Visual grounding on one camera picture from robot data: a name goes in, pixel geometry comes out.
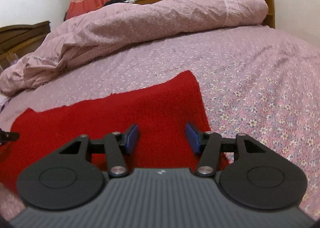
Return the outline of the pink floral bed sheet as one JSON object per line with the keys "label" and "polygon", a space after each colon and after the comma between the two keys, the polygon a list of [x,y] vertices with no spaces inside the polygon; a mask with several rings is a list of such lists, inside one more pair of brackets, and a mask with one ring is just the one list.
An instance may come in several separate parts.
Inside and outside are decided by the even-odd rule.
{"label": "pink floral bed sheet", "polygon": [[301,208],[319,218],[319,48],[263,26],[220,29],[130,47],[25,91],[1,112],[9,130],[37,112],[155,85],[190,70],[210,128],[250,134],[308,178]]}

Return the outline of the black left gripper tip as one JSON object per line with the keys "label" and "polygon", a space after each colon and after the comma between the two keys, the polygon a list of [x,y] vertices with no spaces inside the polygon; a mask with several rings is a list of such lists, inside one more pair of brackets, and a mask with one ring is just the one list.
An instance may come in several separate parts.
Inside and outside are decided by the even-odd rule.
{"label": "black left gripper tip", "polygon": [[6,132],[0,129],[0,145],[3,146],[8,142],[15,142],[20,137],[20,134],[17,132]]}

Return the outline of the red knitted cardigan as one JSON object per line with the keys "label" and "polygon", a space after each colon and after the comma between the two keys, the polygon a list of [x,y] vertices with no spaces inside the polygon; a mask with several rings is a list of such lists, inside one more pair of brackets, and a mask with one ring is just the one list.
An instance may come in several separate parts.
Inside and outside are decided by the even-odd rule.
{"label": "red knitted cardigan", "polygon": [[26,167],[75,137],[100,139],[132,124],[138,125],[140,136],[126,158],[129,168],[194,169],[199,157],[187,141],[187,123],[210,130],[199,84],[190,71],[140,90],[43,112],[27,109],[11,127],[19,139],[1,147],[1,183],[15,191]]}

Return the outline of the dark wooden footboard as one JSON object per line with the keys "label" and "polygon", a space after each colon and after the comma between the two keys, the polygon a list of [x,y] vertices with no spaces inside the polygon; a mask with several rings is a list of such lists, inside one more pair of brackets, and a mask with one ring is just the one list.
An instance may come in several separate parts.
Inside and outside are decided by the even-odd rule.
{"label": "dark wooden footboard", "polygon": [[35,51],[50,33],[50,21],[1,27],[1,72]]}

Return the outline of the pink crumpled duvet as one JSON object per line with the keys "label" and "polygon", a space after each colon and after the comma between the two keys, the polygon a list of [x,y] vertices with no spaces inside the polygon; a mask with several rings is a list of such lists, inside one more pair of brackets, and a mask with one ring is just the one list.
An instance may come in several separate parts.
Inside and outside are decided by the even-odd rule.
{"label": "pink crumpled duvet", "polygon": [[40,47],[1,73],[1,93],[13,96],[124,47],[181,33],[261,24],[265,0],[161,0],[117,3],[66,20]]}

